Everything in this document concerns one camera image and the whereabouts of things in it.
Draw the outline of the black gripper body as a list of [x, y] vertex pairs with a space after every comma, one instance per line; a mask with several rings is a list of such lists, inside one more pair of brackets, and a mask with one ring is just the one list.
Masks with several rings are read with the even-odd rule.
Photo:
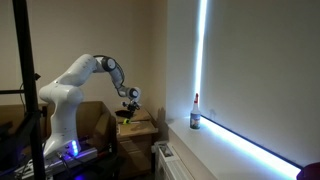
[[122, 102], [122, 106], [126, 107], [128, 111], [136, 111], [140, 109], [140, 104], [135, 101]]

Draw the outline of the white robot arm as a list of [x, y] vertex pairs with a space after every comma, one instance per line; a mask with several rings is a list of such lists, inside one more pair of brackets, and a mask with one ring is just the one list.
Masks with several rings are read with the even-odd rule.
[[55, 105], [51, 116], [51, 135], [44, 148], [45, 158], [51, 158], [62, 150], [71, 150], [73, 155], [81, 151], [76, 128], [76, 112], [84, 100], [81, 86], [93, 73], [103, 72], [111, 76], [118, 95], [130, 100], [128, 106], [139, 107], [141, 90], [124, 85], [124, 72], [115, 59], [105, 55], [80, 56], [62, 75], [39, 90], [41, 100]]

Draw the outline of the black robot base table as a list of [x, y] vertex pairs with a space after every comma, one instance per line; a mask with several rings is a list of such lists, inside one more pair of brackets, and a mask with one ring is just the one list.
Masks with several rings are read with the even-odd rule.
[[[118, 156], [111, 150], [99, 151], [86, 141], [82, 150], [72, 142], [72, 149], [57, 151], [45, 165], [45, 180], [102, 180], [112, 179], [118, 169]], [[1, 180], [36, 180], [31, 157], [24, 157], [16, 167], [2, 171]]]

